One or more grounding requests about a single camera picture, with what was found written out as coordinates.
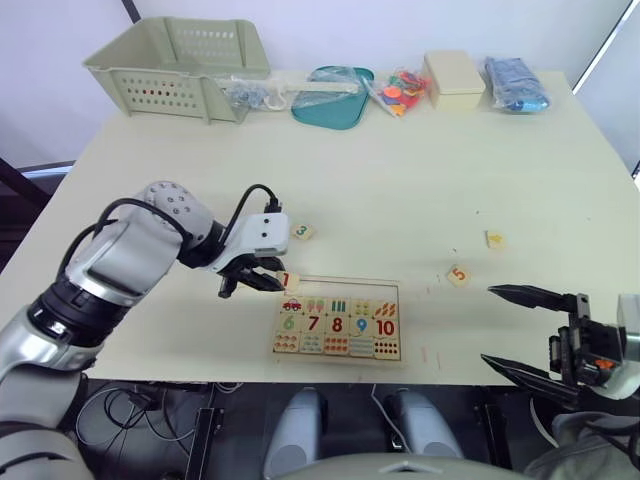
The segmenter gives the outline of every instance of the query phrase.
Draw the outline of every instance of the clear plastic bag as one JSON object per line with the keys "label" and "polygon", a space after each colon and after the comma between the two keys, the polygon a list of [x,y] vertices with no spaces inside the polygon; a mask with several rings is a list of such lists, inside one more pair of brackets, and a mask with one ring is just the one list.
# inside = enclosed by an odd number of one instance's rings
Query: clear plastic bag
{"label": "clear plastic bag", "polygon": [[549,94],[522,59],[488,57],[485,69],[493,85],[494,108],[533,113],[551,105]]}
{"label": "clear plastic bag", "polygon": [[401,117],[424,96],[429,81],[408,70],[396,70],[386,83],[365,83],[369,95],[386,112]]}
{"label": "clear plastic bag", "polygon": [[[296,107],[309,107],[342,100],[348,95],[362,91],[356,71],[350,67],[318,69],[309,81],[216,79],[224,90],[229,103],[234,107],[249,106],[255,110],[279,111]],[[299,92],[314,92],[304,97]]]}

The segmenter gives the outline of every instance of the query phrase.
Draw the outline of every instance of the table surface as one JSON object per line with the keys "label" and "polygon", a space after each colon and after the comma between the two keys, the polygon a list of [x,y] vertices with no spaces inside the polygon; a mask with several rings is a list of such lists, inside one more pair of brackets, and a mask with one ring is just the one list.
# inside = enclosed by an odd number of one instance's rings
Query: table surface
{"label": "table surface", "polygon": [[[539,115],[468,113],[427,102],[393,119],[372,102],[358,126],[332,131],[289,113],[241,125],[116,115],[93,139],[0,276],[0,325],[52,281],[75,235],[118,197],[157,179],[179,182],[226,223],[244,189],[270,186],[292,221],[287,268],[303,275],[400,282],[401,367],[281,359],[269,351],[274,294],[176,263],[108,338],[92,377],[175,381],[505,384],[480,353],[547,368],[561,313],[530,310],[489,285],[534,284],[591,296],[614,323],[619,293],[640,287],[639,202],[624,165],[560,73]],[[258,212],[264,198],[246,207]],[[507,249],[489,250],[485,230]],[[464,288],[446,275],[471,273]]]}

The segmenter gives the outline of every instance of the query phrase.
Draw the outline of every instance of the beige box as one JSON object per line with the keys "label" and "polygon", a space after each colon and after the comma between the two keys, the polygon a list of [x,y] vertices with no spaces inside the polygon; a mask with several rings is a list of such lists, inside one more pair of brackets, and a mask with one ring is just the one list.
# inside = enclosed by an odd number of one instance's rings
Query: beige box
{"label": "beige box", "polygon": [[486,88],[473,60],[463,50],[427,52],[423,73],[431,79],[429,97],[437,110],[474,109]]}

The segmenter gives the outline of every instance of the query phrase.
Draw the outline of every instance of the plastic basket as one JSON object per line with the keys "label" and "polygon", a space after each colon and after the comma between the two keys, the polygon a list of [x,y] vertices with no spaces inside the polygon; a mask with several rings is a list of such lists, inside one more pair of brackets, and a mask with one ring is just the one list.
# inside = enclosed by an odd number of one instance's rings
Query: plastic basket
{"label": "plastic basket", "polygon": [[266,78],[269,63],[246,20],[139,21],[84,66],[127,115],[152,112],[241,122],[215,77]]}

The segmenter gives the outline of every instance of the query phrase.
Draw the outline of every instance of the white wall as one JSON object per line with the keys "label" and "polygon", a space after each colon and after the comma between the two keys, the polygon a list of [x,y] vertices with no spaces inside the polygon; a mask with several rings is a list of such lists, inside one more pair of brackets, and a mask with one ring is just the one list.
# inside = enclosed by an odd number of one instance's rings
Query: white wall
{"label": "white wall", "polygon": [[640,161],[640,7],[577,97],[631,172]]}
{"label": "white wall", "polygon": [[0,157],[78,158],[115,111],[81,63],[130,25],[118,0],[0,0]]}
{"label": "white wall", "polygon": [[[628,0],[135,0],[143,17],[246,18],[273,68],[419,68],[427,49],[522,56],[575,82]],[[74,160],[110,100],[81,62],[130,25],[119,0],[0,0],[0,156]]]}

